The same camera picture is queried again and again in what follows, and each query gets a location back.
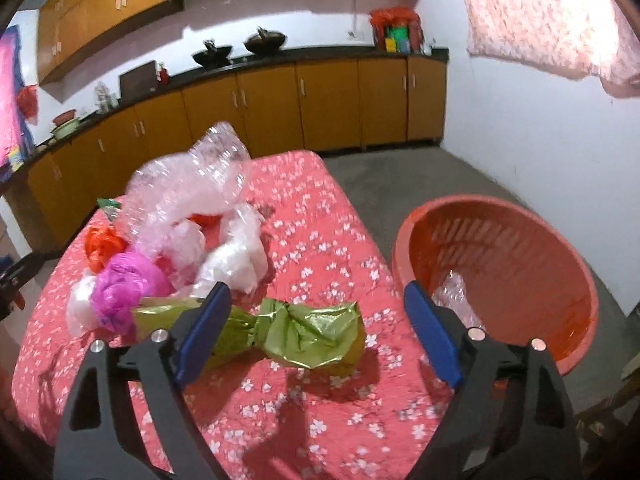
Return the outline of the white plastic bag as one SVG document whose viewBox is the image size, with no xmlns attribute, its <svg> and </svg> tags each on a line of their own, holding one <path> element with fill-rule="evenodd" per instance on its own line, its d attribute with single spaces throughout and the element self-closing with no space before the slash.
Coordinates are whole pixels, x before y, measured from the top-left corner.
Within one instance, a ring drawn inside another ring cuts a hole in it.
<svg viewBox="0 0 640 480">
<path fill-rule="evenodd" d="M 100 327 L 91 304 L 94 286 L 96 276 L 87 274 L 70 288 L 65 314 L 67 329 L 73 337 L 80 337 Z"/>
<path fill-rule="evenodd" d="M 218 282 L 245 295 L 258 289 L 269 266 L 262 244 L 262 222 L 262 214 L 249 203 L 236 205 L 222 217 L 220 244 L 198 270 L 192 296 L 205 298 Z"/>
</svg>

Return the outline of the magenta plastic bag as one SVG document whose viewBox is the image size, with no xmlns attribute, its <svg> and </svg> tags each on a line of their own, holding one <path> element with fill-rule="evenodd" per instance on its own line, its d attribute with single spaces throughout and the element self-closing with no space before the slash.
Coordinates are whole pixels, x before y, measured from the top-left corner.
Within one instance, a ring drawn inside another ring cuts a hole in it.
<svg viewBox="0 0 640 480">
<path fill-rule="evenodd" d="M 166 297 L 171 292 L 167 276 L 149 258 L 137 252 L 121 252 L 96 277 L 90 302 L 103 328 L 131 335 L 136 330 L 132 310 L 141 300 Z"/>
</svg>

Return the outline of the clear bubble wrap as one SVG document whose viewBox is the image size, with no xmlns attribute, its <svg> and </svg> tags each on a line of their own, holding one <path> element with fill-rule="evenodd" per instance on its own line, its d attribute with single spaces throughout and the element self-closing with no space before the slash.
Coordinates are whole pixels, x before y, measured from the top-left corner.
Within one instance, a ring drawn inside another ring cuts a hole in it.
<svg viewBox="0 0 640 480">
<path fill-rule="evenodd" d="M 188 150 L 150 160 L 134 172 L 116 229 L 138 252 L 155 258 L 180 222 L 194 214 L 221 216 L 239 203 L 251 164 L 232 125 L 217 122 Z"/>
</svg>

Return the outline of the olive green foil bag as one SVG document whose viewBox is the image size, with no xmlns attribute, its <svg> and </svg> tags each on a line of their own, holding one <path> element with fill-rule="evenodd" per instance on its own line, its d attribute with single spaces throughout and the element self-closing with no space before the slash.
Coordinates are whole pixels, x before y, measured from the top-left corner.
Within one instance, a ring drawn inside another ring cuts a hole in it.
<svg viewBox="0 0 640 480">
<path fill-rule="evenodd" d="M 221 367 L 258 351 L 303 370 L 345 375 L 358 365 L 366 329 L 356 302 L 326 308 L 264 298 L 256 313 L 233 306 L 205 367 Z"/>
</svg>

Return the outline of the red plastic bag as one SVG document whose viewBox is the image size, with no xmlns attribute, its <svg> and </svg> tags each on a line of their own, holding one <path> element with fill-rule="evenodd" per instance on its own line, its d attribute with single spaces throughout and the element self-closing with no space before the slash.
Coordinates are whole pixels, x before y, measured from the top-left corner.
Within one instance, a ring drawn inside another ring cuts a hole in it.
<svg viewBox="0 0 640 480">
<path fill-rule="evenodd" d="M 196 223 L 201 229 L 209 230 L 218 226 L 221 216 L 219 214 L 213 216 L 210 214 L 191 214 L 189 220 Z"/>
</svg>

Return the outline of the brown lower kitchen cabinets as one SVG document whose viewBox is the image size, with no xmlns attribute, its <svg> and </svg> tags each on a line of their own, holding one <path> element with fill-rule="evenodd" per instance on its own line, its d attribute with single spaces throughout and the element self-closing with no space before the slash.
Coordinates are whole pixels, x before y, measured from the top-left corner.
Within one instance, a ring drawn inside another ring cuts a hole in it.
<svg viewBox="0 0 640 480">
<path fill-rule="evenodd" d="M 256 158 L 438 142 L 449 58 L 445 48 L 326 47 L 191 70 L 50 144 L 2 183 L 1 195 L 29 248 L 58 252 L 98 198 L 119 196 L 140 166 L 190 148 L 217 122 L 232 125 Z"/>
</svg>

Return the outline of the orange plastic bag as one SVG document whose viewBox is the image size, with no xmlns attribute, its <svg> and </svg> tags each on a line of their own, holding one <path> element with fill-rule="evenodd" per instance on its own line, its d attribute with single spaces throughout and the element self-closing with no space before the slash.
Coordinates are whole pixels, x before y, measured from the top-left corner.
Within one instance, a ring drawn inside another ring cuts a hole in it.
<svg viewBox="0 0 640 480">
<path fill-rule="evenodd" d="M 111 224 L 92 226 L 85 237 L 85 254 L 89 269 L 94 274 L 100 273 L 114 255 L 124 252 L 127 247 L 128 242 Z"/>
</svg>

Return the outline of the green foil wrapper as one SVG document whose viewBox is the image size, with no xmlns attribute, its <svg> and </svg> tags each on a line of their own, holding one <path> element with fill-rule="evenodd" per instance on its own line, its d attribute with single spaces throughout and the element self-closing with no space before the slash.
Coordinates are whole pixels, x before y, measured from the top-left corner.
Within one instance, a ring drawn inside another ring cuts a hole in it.
<svg viewBox="0 0 640 480">
<path fill-rule="evenodd" d="M 122 203 L 118 200 L 114 200 L 114 198 L 98 198 L 96 200 L 96 204 L 99 207 L 99 210 L 102 211 L 108 220 L 114 222 L 119 216 L 120 211 L 122 210 Z"/>
</svg>

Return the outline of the pink window curtain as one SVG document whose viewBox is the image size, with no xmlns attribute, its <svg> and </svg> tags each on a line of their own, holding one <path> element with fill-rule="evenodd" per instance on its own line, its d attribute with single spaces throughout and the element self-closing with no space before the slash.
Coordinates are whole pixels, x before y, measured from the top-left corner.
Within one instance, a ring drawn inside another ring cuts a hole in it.
<svg viewBox="0 0 640 480">
<path fill-rule="evenodd" d="M 1 181 L 6 182 L 35 151 L 34 138 L 27 125 L 27 115 L 20 107 L 36 98 L 24 83 L 21 68 L 21 35 L 16 26 L 1 36 Z"/>
</svg>

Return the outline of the red plastic basket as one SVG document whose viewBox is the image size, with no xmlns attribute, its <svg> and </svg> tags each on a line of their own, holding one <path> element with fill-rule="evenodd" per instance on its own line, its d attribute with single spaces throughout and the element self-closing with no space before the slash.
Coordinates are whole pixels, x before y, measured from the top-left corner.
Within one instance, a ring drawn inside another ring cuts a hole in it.
<svg viewBox="0 0 640 480">
<path fill-rule="evenodd" d="M 491 337 L 542 339 L 563 375 L 596 336 L 599 298 L 588 266 L 548 222 L 506 200 L 429 200 L 401 223 L 390 262 L 398 289 L 418 281 L 434 292 L 449 273 L 461 275 Z"/>
</svg>

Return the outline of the small clear plastic bag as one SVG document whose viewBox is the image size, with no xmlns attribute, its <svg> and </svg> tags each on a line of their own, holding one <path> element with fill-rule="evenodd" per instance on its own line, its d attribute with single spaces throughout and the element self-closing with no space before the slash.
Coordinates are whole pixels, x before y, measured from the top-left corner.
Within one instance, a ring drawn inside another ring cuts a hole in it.
<svg viewBox="0 0 640 480">
<path fill-rule="evenodd" d="M 466 328 L 485 328 L 480 317 L 475 313 L 466 294 L 462 275 L 450 271 L 433 294 L 434 303 L 439 307 L 453 310 Z"/>
</svg>

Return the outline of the stacked bowls on counter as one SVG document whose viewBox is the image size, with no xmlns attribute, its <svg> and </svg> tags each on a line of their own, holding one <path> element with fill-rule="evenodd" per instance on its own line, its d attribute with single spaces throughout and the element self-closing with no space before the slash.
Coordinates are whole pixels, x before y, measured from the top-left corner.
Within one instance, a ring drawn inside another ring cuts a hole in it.
<svg viewBox="0 0 640 480">
<path fill-rule="evenodd" d="M 66 110 L 52 120 L 52 136 L 56 140 L 61 140 L 73 133 L 79 126 L 79 118 L 76 110 Z"/>
</svg>

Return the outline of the glass jar on counter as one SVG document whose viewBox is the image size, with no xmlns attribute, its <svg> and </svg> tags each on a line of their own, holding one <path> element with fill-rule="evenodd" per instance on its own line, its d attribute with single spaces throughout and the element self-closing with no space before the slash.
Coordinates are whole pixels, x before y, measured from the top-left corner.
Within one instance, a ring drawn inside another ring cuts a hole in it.
<svg viewBox="0 0 640 480">
<path fill-rule="evenodd" d="M 112 109 L 111 92 L 102 81 L 99 81 L 94 87 L 94 97 L 101 114 L 106 114 Z"/>
</svg>

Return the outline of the dark cutting board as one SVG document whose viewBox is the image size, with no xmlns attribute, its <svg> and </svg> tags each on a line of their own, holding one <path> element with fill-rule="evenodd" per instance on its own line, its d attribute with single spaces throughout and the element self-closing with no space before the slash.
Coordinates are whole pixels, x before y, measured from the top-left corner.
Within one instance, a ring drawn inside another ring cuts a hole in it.
<svg viewBox="0 0 640 480">
<path fill-rule="evenodd" d="M 120 100 L 129 103 L 154 92 L 158 87 L 157 62 L 144 63 L 119 75 Z"/>
</svg>

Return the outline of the small red bottle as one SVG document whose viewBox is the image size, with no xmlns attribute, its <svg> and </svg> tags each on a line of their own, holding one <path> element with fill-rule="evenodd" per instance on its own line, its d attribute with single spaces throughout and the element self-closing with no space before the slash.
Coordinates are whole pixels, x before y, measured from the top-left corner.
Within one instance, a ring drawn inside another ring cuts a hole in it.
<svg viewBox="0 0 640 480">
<path fill-rule="evenodd" d="M 163 63 L 158 64 L 158 83 L 161 86 L 167 86 L 170 83 L 170 76 Z"/>
</svg>

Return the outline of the black wok left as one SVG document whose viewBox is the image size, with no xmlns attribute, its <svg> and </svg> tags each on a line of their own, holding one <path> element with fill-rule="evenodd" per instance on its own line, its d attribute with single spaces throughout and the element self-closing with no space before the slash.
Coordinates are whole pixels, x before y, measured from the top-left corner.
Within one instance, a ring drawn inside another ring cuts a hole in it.
<svg viewBox="0 0 640 480">
<path fill-rule="evenodd" d="M 226 66 L 230 63 L 231 46 L 217 46 L 213 39 L 203 41 L 204 49 L 192 54 L 193 61 L 204 68 Z"/>
</svg>

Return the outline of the black wok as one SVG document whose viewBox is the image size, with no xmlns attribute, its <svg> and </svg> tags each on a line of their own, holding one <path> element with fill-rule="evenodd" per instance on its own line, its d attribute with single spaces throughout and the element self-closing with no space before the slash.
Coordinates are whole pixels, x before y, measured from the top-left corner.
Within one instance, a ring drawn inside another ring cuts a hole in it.
<svg viewBox="0 0 640 480">
<path fill-rule="evenodd" d="M 213 39 L 203 41 L 204 49 L 192 54 L 193 61 L 204 68 L 226 66 L 230 63 L 231 46 L 217 46 Z"/>
<path fill-rule="evenodd" d="M 244 41 L 245 49 L 257 56 L 276 55 L 288 39 L 282 32 L 258 27 L 256 34 Z"/>
</svg>

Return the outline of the black wok right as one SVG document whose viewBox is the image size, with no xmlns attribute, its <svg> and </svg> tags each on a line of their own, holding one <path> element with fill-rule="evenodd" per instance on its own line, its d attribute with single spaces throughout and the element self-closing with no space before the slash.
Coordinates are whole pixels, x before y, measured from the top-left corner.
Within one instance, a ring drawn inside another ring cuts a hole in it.
<svg viewBox="0 0 640 480">
<path fill-rule="evenodd" d="M 245 49 L 257 56 L 276 55 L 288 39 L 282 32 L 258 27 L 256 34 L 244 41 Z"/>
</svg>

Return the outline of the red bag with boxes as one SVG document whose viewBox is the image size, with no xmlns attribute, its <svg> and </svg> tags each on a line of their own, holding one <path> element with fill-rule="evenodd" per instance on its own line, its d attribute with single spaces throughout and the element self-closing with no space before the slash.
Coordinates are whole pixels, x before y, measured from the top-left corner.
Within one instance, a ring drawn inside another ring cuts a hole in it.
<svg viewBox="0 0 640 480">
<path fill-rule="evenodd" d="M 397 53 L 422 53 L 424 35 L 419 14 L 406 6 L 376 9 L 369 22 L 376 50 Z"/>
</svg>

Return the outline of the pink floral hanging cloth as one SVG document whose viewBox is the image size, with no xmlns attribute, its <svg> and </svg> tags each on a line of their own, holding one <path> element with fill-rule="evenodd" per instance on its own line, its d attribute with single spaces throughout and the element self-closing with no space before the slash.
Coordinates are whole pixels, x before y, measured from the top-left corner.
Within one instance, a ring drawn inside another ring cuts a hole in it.
<svg viewBox="0 0 640 480">
<path fill-rule="evenodd" d="M 639 85 L 639 38 L 615 0 L 464 0 L 468 52 L 614 87 Z"/>
</svg>

